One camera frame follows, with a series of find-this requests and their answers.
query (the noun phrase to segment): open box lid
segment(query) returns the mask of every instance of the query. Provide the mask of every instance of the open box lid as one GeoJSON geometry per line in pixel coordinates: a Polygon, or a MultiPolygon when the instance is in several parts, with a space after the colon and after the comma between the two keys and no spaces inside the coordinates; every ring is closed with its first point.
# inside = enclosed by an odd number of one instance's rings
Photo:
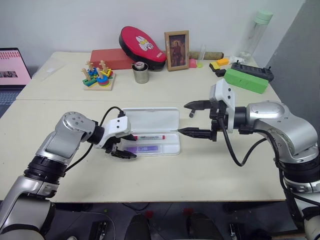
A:
{"type": "Polygon", "coordinates": [[[131,131],[169,132],[179,127],[179,110],[176,107],[123,108],[131,123],[131,131]]]}

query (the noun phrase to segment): stainless steel cup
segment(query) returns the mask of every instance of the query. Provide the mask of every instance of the stainless steel cup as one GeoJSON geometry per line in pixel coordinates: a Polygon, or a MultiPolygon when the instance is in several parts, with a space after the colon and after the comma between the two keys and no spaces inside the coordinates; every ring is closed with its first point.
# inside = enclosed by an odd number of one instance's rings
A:
{"type": "Polygon", "coordinates": [[[134,79],[138,84],[145,84],[149,81],[148,64],[137,61],[132,64],[134,79]]]}

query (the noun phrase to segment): clear plastic bottle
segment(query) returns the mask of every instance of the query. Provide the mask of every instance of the clear plastic bottle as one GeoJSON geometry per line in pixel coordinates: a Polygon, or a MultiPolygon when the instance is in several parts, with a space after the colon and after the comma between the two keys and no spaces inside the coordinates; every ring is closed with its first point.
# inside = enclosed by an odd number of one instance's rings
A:
{"type": "Polygon", "coordinates": [[[245,62],[251,58],[252,54],[256,50],[256,47],[258,46],[258,43],[262,38],[272,16],[273,14],[271,12],[265,10],[259,10],[256,13],[253,28],[250,30],[244,46],[241,48],[241,51],[238,54],[238,56],[243,58],[245,62]]]}

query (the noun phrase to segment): picture frame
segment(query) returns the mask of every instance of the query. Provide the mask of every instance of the picture frame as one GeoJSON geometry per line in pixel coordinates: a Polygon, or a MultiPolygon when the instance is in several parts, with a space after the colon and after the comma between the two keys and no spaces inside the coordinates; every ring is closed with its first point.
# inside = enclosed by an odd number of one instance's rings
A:
{"type": "Polygon", "coordinates": [[[168,71],[189,68],[189,31],[168,31],[164,33],[168,71]]]}

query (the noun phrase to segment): green bottle cap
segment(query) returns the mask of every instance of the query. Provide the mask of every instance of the green bottle cap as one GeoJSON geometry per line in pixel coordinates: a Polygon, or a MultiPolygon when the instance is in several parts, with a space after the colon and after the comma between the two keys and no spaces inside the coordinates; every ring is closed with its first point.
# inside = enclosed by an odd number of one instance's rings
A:
{"type": "Polygon", "coordinates": [[[261,24],[261,25],[268,25],[271,18],[273,16],[272,12],[266,11],[266,10],[259,10],[256,13],[255,19],[254,21],[257,24],[261,24]]]}

